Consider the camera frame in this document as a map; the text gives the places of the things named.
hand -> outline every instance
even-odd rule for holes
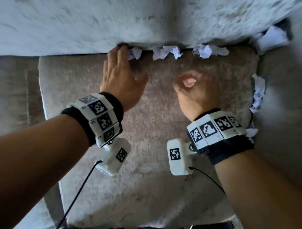
[[[126,112],[133,108],[142,97],[148,82],[148,74],[144,73],[138,80],[134,79],[126,45],[116,46],[107,54],[107,57],[108,60],[104,61],[104,77],[100,91],[115,96]]]
[[[182,112],[191,122],[204,112],[220,108],[219,86],[206,72],[184,72],[175,79],[173,88]]]

brown fabric surface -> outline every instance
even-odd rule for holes
[[[48,118],[60,113],[73,100],[99,90],[106,54],[41,57],[41,90]],[[222,90],[223,109],[232,111],[246,126],[250,119],[258,56],[247,47],[233,47],[228,56],[201,59],[190,50],[175,60],[153,61],[152,53],[132,60],[135,75],[149,73],[149,82],[139,104],[125,113],[124,132],[132,151],[116,177],[95,170],[71,209],[69,224],[80,227],[167,227],[217,223],[233,210],[226,196],[203,174],[173,176],[166,143],[181,137],[186,142],[189,120],[182,114],[173,79],[188,69],[215,75]],[[91,147],[61,180],[64,209],[67,210],[98,154]],[[193,157],[194,166],[216,181],[214,167],[206,157]]]

black cable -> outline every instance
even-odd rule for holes
[[[211,181],[213,181],[213,182],[221,189],[221,191],[223,191],[223,193],[225,194],[225,191],[223,190],[223,188],[222,188],[219,184],[217,184],[216,181],[213,180],[213,179],[212,179],[209,175],[207,175],[205,172],[203,172],[203,171],[201,171],[201,170],[199,170],[199,169],[197,169],[197,168],[194,168],[194,167],[189,167],[189,169],[191,169],[191,170],[195,169],[195,170],[197,170],[197,171],[203,173],[204,175],[206,175],[206,176],[207,176],[208,178],[210,178]]]
[[[66,216],[67,216],[67,214],[68,214],[68,212],[70,211],[71,207],[72,207],[73,204],[75,203],[75,201],[76,201],[76,199],[78,198],[80,192],[82,191],[82,189],[83,189],[83,187],[84,187],[86,181],[88,180],[90,174],[92,173],[93,169],[97,166],[97,164],[99,164],[99,163],[101,163],[101,162],[103,162],[103,161],[97,161],[97,162],[95,163],[95,165],[92,167],[92,169],[91,169],[90,172],[88,173],[86,179],[84,180],[82,186],[80,187],[78,193],[76,194],[75,198],[73,199],[71,205],[69,206],[68,210],[66,211],[66,213],[65,213],[65,215],[64,215],[64,217],[63,217],[63,219],[60,221],[60,223],[59,223],[59,225],[57,226],[56,229],[59,229],[59,227],[62,225],[62,223],[64,222],[64,220],[65,220],[65,218],[66,218]]]

